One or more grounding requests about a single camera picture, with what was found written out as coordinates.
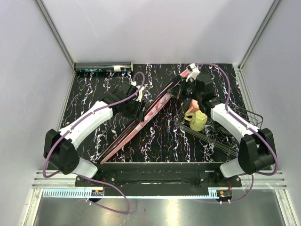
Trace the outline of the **black base frame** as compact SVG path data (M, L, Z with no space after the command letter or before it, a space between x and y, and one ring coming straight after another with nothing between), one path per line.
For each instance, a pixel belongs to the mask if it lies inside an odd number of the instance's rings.
M185 184L199 187L240 188L238 176L222 178L220 162L106 162L99 165L95 180L115 186L131 184Z

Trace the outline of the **black shuttlecock tube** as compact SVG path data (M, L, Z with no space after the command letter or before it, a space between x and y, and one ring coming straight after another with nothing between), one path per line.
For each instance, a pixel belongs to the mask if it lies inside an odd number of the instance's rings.
M132 72L132 62L97 62L97 63L74 63L73 69L75 72L90 73L90 72Z

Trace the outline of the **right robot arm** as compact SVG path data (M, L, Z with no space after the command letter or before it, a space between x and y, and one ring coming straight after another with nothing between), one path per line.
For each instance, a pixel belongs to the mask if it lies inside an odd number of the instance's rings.
M237 158L222 164L220 171L214 174L216 185L225 186L232 176L261 173L272 165L275 166L273 174L277 172L278 160L271 130L259 129L235 113L227 102L217 97L209 75L190 73L187 77L181 77L176 91L178 97L197 102L196 110L186 113L192 130L200 132L206 120L211 119L239 142Z

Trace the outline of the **yellow-green mug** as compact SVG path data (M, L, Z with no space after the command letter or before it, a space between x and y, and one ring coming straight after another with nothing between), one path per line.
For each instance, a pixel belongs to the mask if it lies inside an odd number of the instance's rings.
M200 132L204 129L208 117L200 110L197 110L195 112L186 112L184 119L189 122L192 130Z

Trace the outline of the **black object in rack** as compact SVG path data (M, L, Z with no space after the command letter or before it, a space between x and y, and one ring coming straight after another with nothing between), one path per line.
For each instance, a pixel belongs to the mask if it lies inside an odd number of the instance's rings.
M225 136L228 136L228 137L232 136L232 134L228 130L226 130L223 126L219 126L218 131Z

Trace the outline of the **pink racket bag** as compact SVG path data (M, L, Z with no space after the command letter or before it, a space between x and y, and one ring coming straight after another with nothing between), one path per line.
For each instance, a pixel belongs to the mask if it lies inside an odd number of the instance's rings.
M147 108L143 122L132 122L123 130L123 132L117 136L117 138L110 144L107 149L99 156L98 162L103 164L107 162L115 153L117 153L122 147L124 147L134 136L138 134L168 103L172 98L170 93L171 88L177 85L181 78L186 78L189 74L189 70L185 69L180 73L179 78L173 81L157 96L154 102Z

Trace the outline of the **pink mug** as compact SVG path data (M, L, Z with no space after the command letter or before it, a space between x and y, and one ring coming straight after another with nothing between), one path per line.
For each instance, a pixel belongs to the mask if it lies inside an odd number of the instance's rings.
M190 106L189 106L188 110L186 111L186 113L194 113L198 110L199 110L198 102L193 99L193 100L191 100Z

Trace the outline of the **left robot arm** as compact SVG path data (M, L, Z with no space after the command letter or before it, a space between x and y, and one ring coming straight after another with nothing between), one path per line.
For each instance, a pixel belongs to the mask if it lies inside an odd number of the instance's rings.
M104 97L68 126L59 131L49 130L44 144L44 166L51 163L65 175L82 175L89 185L99 185L102 175L97 172L98 167L79 157L77 148L97 127L117 114L142 122L145 112L143 93L144 86L139 86L136 82L126 82L118 89L105 93Z

